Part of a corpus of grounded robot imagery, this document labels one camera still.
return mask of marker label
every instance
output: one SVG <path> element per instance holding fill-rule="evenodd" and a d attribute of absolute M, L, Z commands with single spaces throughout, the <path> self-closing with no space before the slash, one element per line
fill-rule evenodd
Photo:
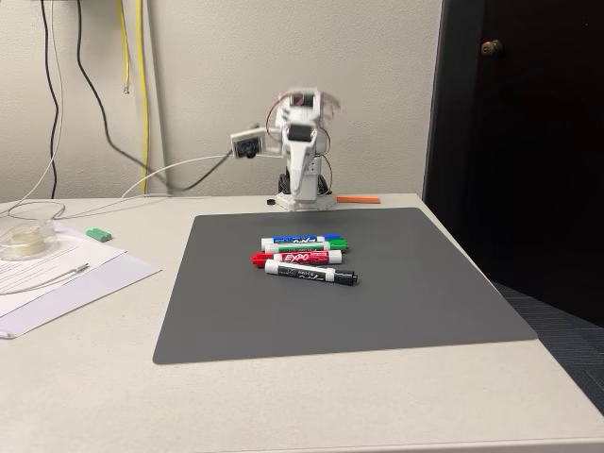
<path fill-rule="evenodd" d="M 290 243 L 279 245 L 279 252 L 314 252 L 316 250 L 324 250 L 326 243 L 309 243 L 307 245 Z"/>
<path fill-rule="evenodd" d="M 273 243 L 316 243 L 316 236 L 275 236 Z"/>
<path fill-rule="evenodd" d="M 300 264 L 329 264 L 328 252 L 301 252 L 283 253 L 283 262 L 297 262 Z"/>
<path fill-rule="evenodd" d="M 325 281 L 326 273 L 320 270 L 293 269 L 291 267 L 278 266 L 277 274 L 283 277 L 304 278 L 306 280 Z"/>

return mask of black marker cap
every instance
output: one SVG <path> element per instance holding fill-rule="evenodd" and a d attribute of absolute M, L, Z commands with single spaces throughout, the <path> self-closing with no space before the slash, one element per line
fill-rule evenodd
<path fill-rule="evenodd" d="M 334 276 L 333 281 L 334 283 L 352 286 L 357 282 L 358 279 L 359 276 L 357 276 L 353 271 L 336 269 L 336 275 Z"/>

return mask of white wall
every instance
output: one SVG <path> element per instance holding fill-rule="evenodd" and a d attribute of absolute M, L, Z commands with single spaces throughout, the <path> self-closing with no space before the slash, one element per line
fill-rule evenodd
<path fill-rule="evenodd" d="M 46 17 L 50 21 L 50 1 Z M 115 0 L 83 0 L 82 63 L 99 91 L 114 141 L 143 156 L 143 120 L 136 54 L 131 94 L 123 92 L 123 52 Z M 136 51 L 135 2 L 126 0 L 131 49 Z M 64 86 L 64 121 L 57 167 L 57 198 L 120 196 L 142 170 L 111 150 L 101 113 L 76 63 L 76 1 L 55 2 L 55 35 Z M 51 75 L 59 92 L 54 62 Z M 44 71 L 39 1 L 0 2 L 0 202 L 25 195 L 48 164 L 55 107 Z M 160 149 L 151 163 L 161 165 Z M 48 176 L 32 197 L 49 198 Z"/>
<path fill-rule="evenodd" d="M 132 50 L 134 3 L 125 0 Z M 317 86 L 343 104 L 330 130 L 334 189 L 421 193 L 440 0 L 149 3 L 166 163 L 226 152 L 229 134 L 261 123 L 279 91 Z M 115 1 L 85 0 L 82 7 L 84 65 L 115 141 L 140 157 L 136 55 L 133 94 L 124 96 Z M 58 1 L 55 9 L 66 90 L 58 197 L 119 196 L 141 170 L 105 143 L 98 107 L 76 66 L 76 2 Z M 0 201 L 7 201 L 45 167 L 54 108 L 39 3 L 3 0 L 0 24 Z M 158 165 L 162 150 L 154 145 Z M 194 193 L 270 194 L 282 166 L 231 161 Z M 205 168 L 180 167 L 171 177 L 190 182 Z M 47 197 L 49 188 L 50 179 L 35 195 Z"/>
<path fill-rule="evenodd" d="M 224 153 L 279 91 L 316 86 L 343 106 L 330 130 L 334 189 L 421 193 L 440 10 L 441 0 L 151 0 L 167 159 Z M 232 161 L 199 192 L 273 193 L 283 165 Z"/>

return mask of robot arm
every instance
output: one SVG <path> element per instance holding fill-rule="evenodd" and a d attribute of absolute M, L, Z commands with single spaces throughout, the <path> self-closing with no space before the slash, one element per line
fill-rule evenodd
<path fill-rule="evenodd" d="M 321 157 L 329 151 L 326 123 L 331 117 L 324 111 L 333 113 L 339 106 L 334 97 L 316 89 L 289 90 L 269 111 L 265 127 L 231 135 L 233 153 L 236 158 L 284 157 L 290 190 L 277 196 L 278 204 L 288 210 L 326 209 L 316 206 Z M 275 125 L 269 127 L 275 109 Z M 278 142 L 277 148 L 266 146 L 268 137 Z"/>

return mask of black marker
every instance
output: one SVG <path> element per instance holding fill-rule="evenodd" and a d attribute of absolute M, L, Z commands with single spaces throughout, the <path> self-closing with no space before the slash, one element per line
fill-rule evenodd
<path fill-rule="evenodd" d="M 302 264 L 292 264 L 277 260 L 267 260 L 264 263 L 264 272 L 275 276 L 328 281 L 349 286 L 352 286 L 359 279 L 359 276 L 352 271 L 344 271 L 332 267 L 304 266 Z"/>

